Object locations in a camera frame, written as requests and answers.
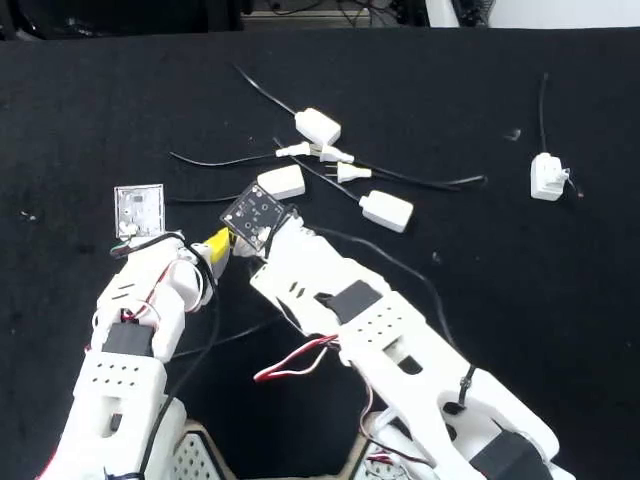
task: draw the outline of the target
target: white connector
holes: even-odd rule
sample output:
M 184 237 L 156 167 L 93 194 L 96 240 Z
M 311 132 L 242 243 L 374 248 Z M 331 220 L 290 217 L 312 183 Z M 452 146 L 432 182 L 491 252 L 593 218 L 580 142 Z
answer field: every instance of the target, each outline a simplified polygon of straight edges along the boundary
M 388 193 L 372 190 L 360 198 L 362 215 L 372 222 L 402 233 L 413 213 L 413 204 Z
M 296 130 L 317 145 L 332 145 L 342 132 L 339 123 L 314 108 L 295 114 Z
M 345 153 L 342 150 L 338 150 L 336 147 L 332 147 L 331 145 L 322 145 L 322 148 L 319 149 L 319 152 L 313 151 L 313 153 L 320 157 L 321 162 L 353 163 L 353 161 L 355 160 L 355 157 L 353 155 L 349 155 L 348 153 Z
M 335 165 L 327 165 L 327 168 L 335 168 L 336 173 L 329 173 L 328 177 L 337 177 L 338 183 L 350 182 L 356 178 L 371 178 L 370 168 L 355 167 L 348 163 L 338 162 Z
M 276 150 L 276 157 L 288 157 L 296 155 L 311 155 L 311 145 L 309 142 L 298 143 L 297 145 L 290 145 L 288 147 L 279 148 Z
M 531 197 L 554 202 L 564 191 L 570 170 L 563 169 L 558 157 L 547 152 L 538 154 L 531 162 Z
M 276 200 L 296 197 L 305 192 L 304 177 L 298 165 L 289 165 L 261 173 L 258 175 L 258 184 Z

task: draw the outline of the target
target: yellow connector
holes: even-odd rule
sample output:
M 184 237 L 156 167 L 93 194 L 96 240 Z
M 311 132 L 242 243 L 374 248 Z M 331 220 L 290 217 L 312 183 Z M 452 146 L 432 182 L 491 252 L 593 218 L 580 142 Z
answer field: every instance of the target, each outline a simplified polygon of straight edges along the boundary
M 221 228 L 215 235 L 209 237 L 204 243 L 211 247 L 211 264 L 217 264 L 227 255 L 229 248 L 231 247 L 229 229 L 227 227 Z

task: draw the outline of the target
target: red and white wire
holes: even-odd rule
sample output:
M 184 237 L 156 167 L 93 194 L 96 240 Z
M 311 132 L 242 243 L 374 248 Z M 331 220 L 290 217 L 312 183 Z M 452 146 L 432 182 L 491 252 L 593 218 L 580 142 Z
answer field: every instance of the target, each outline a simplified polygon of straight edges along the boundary
M 318 367 L 318 365 L 320 365 L 320 362 L 322 361 L 322 359 L 327 353 L 327 347 L 324 345 L 333 342 L 336 338 L 338 338 L 337 335 L 329 335 L 327 337 L 316 338 L 314 340 L 311 340 L 305 343 L 304 345 L 301 345 L 300 347 L 296 348 L 293 352 L 291 352 L 289 355 L 287 355 L 285 358 L 280 360 L 278 363 L 275 363 L 269 367 L 266 367 L 260 370 L 258 373 L 256 373 L 253 376 L 253 380 L 256 382 L 264 382 L 267 380 L 273 380 L 275 378 L 288 377 L 292 375 L 294 376 L 307 375 L 313 372 Z M 317 346 L 324 346 L 324 347 L 320 352 L 320 354 L 316 357 L 314 362 L 309 367 L 303 370 L 280 370 L 294 358 L 298 357 L 299 355 L 302 355 L 303 353 Z

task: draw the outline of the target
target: black fabric surface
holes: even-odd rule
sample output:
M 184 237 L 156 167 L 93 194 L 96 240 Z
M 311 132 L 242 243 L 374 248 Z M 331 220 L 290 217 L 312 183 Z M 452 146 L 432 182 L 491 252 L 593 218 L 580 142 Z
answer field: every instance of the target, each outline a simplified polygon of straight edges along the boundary
M 237 193 L 273 162 L 205 171 L 167 152 L 228 160 L 272 150 L 274 134 L 299 141 L 232 60 L 294 108 L 338 119 L 339 146 L 371 163 L 424 179 L 490 177 L 462 194 L 350 185 L 414 202 L 403 235 L 314 178 L 296 203 L 308 223 L 373 239 L 430 275 L 461 349 L 554 428 L 561 465 L 580 479 L 635 478 L 639 42 L 638 30 L 462 30 L 0 45 L 2 477 L 32 478 L 63 430 L 95 301 L 121 267 L 107 253 L 113 186 Z M 529 198 L 544 71 L 549 149 L 574 170 L 581 201 Z M 167 226 L 201 240 L 223 208 L 169 207 Z M 416 281 L 336 245 L 433 318 Z M 234 260 L 223 278 L 223 337 L 275 316 L 248 284 L 252 268 Z M 190 317 L 179 348 L 203 341 L 209 322 Z M 308 378 L 251 380 L 300 341 L 276 323 L 219 347 L 180 395 L 240 478 L 337 472 L 345 459 L 364 392 L 335 357 Z

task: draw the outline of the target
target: robotic arm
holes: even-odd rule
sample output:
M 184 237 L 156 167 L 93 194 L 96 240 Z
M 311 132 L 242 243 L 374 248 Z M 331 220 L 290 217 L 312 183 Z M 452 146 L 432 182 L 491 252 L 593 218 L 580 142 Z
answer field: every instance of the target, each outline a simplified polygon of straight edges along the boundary
M 294 208 L 253 184 L 221 218 L 236 236 L 234 253 L 265 262 L 251 285 L 303 334 L 335 338 L 370 398 L 375 391 L 386 402 L 370 431 L 361 422 L 362 433 L 411 477 L 575 480 L 551 463 L 559 444 L 540 418 L 470 365 L 382 276 L 306 228 Z M 74 403 L 41 480 L 178 478 L 186 412 L 164 393 L 163 364 L 185 312 L 215 297 L 228 238 L 223 230 L 188 246 L 160 234 L 115 247 L 127 263 L 98 299 Z M 396 418 L 410 437 L 391 424 Z M 197 477 L 187 470 L 180 478 Z

